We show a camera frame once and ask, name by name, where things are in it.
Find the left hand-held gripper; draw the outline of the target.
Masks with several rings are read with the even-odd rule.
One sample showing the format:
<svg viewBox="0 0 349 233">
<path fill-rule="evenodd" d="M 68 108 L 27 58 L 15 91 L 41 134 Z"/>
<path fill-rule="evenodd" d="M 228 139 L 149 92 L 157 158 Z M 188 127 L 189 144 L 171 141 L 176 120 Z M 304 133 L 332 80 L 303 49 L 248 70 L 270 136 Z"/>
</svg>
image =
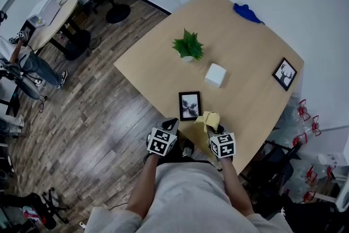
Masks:
<svg viewBox="0 0 349 233">
<path fill-rule="evenodd" d="M 156 128 L 152 128 L 147 150 L 159 156 L 166 156 L 177 141 L 177 136 L 171 133 L 177 133 L 178 126 L 178 118 L 164 118 L 160 120 L 155 126 Z"/>
</svg>

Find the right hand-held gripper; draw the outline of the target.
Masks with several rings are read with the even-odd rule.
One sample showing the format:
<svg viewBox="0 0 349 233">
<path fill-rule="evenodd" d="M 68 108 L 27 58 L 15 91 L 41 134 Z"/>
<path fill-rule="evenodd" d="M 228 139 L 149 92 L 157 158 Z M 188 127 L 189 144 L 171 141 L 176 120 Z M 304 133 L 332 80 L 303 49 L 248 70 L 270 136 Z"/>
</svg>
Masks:
<svg viewBox="0 0 349 233">
<path fill-rule="evenodd" d="M 206 126 L 209 138 L 209 148 L 217 158 L 231 157 L 236 154 L 236 140 L 234 133 L 227 133 L 226 129 L 218 125 L 216 130 Z"/>
</svg>

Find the yellow wiping cloth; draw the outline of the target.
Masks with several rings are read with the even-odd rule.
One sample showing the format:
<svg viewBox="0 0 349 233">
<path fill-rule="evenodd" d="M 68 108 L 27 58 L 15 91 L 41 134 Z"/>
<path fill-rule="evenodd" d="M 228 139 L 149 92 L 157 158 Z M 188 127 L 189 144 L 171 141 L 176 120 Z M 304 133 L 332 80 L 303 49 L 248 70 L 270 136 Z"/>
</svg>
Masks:
<svg viewBox="0 0 349 233">
<path fill-rule="evenodd" d="M 216 111 L 205 111 L 202 116 L 197 117 L 194 123 L 203 124 L 203 131 L 205 133 L 208 128 L 212 128 L 214 132 L 217 132 L 220 123 L 220 115 Z"/>
</svg>

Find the black floral print picture frame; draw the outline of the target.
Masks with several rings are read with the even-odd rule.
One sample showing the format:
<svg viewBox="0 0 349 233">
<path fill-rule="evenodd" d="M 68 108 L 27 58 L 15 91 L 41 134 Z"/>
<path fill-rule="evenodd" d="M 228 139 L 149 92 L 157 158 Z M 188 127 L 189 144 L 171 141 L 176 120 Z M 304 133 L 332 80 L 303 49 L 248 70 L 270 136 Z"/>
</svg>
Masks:
<svg viewBox="0 0 349 233">
<path fill-rule="evenodd" d="M 179 92 L 179 117 L 181 121 L 195 121 L 202 115 L 200 92 Z"/>
</svg>

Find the person's left forearm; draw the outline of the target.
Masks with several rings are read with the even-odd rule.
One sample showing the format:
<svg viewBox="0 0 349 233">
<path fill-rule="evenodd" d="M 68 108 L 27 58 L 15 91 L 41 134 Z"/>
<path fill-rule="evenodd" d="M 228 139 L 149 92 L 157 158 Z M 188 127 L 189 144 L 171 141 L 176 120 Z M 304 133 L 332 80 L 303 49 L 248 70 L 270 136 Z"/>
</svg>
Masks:
<svg viewBox="0 0 349 233">
<path fill-rule="evenodd" d="M 127 210 L 144 218 L 154 199 L 155 177 L 159 156 L 151 154 L 137 179 L 137 182 L 130 194 Z"/>
</svg>

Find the person's right forearm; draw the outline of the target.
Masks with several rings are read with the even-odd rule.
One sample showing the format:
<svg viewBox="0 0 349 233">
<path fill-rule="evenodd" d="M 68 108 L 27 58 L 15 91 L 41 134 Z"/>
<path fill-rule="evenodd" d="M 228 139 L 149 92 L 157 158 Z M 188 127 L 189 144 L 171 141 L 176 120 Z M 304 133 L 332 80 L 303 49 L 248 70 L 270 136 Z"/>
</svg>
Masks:
<svg viewBox="0 0 349 233">
<path fill-rule="evenodd" d="M 219 162 L 222 167 L 225 191 L 231 205 L 245 217 L 254 214 L 249 196 L 238 179 L 231 158 L 221 158 Z"/>
</svg>

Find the person's black trousers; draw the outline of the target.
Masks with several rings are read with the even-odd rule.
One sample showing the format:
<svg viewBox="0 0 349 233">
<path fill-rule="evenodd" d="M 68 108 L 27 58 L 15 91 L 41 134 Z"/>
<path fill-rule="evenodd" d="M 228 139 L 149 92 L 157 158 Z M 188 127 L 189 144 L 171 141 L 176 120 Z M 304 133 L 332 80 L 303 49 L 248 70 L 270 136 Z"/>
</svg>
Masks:
<svg viewBox="0 0 349 233">
<path fill-rule="evenodd" d="M 193 149 L 195 148 L 194 143 L 192 143 L 188 139 L 184 141 L 183 148 L 187 146 L 192 147 Z M 182 156 L 183 148 L 181 148 L 179 141 L 177 141 L 173 146 L 172 150 L 170 150 L 166 156 L 161 157 L 159 159 L 157 166 L 160 166 L 162 164 L 167 164 L 167 163 L 206 163 L 206 164 L 212 165 L 207 160 L 194 160 L 192 156 L 191 158 L 183 157 Z"/>
</svg>

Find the white tissue box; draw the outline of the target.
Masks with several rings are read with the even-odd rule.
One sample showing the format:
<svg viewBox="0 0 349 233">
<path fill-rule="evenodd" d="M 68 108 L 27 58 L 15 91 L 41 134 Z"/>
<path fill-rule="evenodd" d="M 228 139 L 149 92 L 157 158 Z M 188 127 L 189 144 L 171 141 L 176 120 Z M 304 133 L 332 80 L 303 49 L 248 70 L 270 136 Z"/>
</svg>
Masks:
<svg viewBox="0 0 349 233">
<path fill-rule="evenodd" d="M 212 63 L 205 75 L 205 82 L 215 86 L 215 87 L 220 87 L 223 83 L 224 77 L 226 75 L 226 69 Z"/>
</svg>

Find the black folding chair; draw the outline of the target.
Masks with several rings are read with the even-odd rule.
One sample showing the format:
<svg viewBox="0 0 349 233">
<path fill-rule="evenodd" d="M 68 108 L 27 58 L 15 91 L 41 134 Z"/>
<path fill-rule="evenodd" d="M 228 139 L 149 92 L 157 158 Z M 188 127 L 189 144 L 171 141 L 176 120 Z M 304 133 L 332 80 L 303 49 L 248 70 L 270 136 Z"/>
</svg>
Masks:
<svg viewBox="0 0 349 233">
<path fill-rule="evenodd" d="M 293 174 L 292 159 L 299 159 L 298 151 L 302 146 L 299 142 L 292 148 L 265 141 L 272 145 L 272 150 L 259 161 L 250 163 L 249 172 L 240 176 L 248 183 L 250 189 L 257 194 L 277 193 Z"/>
</svg>

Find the person's grey shirt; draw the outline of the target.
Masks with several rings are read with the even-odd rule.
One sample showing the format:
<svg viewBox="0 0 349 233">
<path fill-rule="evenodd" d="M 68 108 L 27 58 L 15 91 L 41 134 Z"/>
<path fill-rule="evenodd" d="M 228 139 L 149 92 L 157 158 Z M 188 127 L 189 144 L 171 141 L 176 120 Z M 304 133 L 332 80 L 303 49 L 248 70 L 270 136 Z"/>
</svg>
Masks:
<svg viewBox="0 0 349 233">
<path fill-rule="evenodd" d="M 155 196 L 144 218 L 129 210 L 92 210 L 84 233 L 292 233 L 285 217 L 243 216 L 225 193 L 224 180 L 207 163 L 157 167 Z"/>
</svg>

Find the pile of clear plastic bottles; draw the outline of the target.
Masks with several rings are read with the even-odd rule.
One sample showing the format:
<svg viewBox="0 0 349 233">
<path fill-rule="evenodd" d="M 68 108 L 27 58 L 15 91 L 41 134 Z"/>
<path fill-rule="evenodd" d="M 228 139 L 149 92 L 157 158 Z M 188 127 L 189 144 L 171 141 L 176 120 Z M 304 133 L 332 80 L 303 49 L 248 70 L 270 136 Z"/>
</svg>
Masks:
<svg viewBox="0 0 349 233">
<path fill-rule="evenodd" d="M 320 147 L 320 136 L 324 134 L 320 130 L 319 116 L 312 117 L 305 103 L 304 99 L 287 104 L 268 137 L 271 142 L 287 148 L 300 144 L 290 160 L 293 173 L 285 183 L 285 193 L 296 203 L 312 200 L 310 193 L 314 183 L 330 178 L 330 173 L 338 165 L 338 159 L 330 156 L 326 163 L 325 155 L 315 151 Z"/>
</svg>

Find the green potted plant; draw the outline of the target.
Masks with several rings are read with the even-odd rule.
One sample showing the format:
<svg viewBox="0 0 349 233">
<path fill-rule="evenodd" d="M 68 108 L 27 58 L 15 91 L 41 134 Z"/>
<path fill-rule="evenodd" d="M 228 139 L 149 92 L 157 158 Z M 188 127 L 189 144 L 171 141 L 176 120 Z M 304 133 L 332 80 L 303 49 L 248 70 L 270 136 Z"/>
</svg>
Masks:
<svg viewBox="0 0 349 233">
<path fill-rule="evenodd" d="M 184 29 L 183 38 L 175 39 L 172 48 L 175 49 L 183 62 L 201 60 L 203 57 L 203 44 L 197 39 L 197 33 L 190 33 Z"/>
</svg>

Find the black wheeled chair base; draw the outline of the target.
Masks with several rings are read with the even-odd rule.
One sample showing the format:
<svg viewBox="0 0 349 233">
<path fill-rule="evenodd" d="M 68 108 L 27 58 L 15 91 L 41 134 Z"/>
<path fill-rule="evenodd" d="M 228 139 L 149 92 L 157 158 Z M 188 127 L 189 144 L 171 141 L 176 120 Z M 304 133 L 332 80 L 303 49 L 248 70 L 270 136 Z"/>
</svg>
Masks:
<svg viewBox="0 0 349 233">
<path fill-rule="evenodd" d="M 50 214 L 52 216 L 57 216 L 64 224 L 68 224 L 69 220 L 62 217 L 59 212 L 69 210 L 70 207 L 67 204 L 61 205 L 62 201 L 56 193 L 54 187 L 51 187 L 48 192 L 43 192 L 41 196 L 44 199 L 44 204 L 46 205 L 46 208 Z"/>
</svg>

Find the beige round table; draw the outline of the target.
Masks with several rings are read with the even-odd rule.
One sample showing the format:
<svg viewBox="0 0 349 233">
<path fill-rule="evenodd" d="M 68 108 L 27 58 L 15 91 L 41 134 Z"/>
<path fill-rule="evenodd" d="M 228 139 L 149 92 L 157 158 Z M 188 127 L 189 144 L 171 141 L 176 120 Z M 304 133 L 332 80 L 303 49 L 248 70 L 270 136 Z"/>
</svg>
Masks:
<svg viewBox="0 0 349 233">
<path fill-rule="evenodd" d="M 79 58 L 89 47 L 91 34 L 82 30 L 72 19 L 78 0 L 66 0 L 50 25 L 35 28 L 28 45 L 34 51 L 42 49 L 46 43 L 51 43 L 68 61 Z"/>
</svg>

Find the black deer print picture frame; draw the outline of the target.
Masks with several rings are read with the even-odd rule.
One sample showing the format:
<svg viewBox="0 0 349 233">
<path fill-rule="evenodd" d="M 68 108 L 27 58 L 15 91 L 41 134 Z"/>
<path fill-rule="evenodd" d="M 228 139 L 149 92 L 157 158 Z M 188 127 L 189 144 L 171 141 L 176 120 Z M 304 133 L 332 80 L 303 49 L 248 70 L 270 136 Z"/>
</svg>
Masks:
<svg viewBox="0 0 349 233">
<path fill-rule="evenodd" d="M 280 61 L 279 65 L 272 73 L 272 77 L 276 79 L 285 91 L 288 91 L 296 75 L 297 71 L 285 57 Z"/>
</svg>

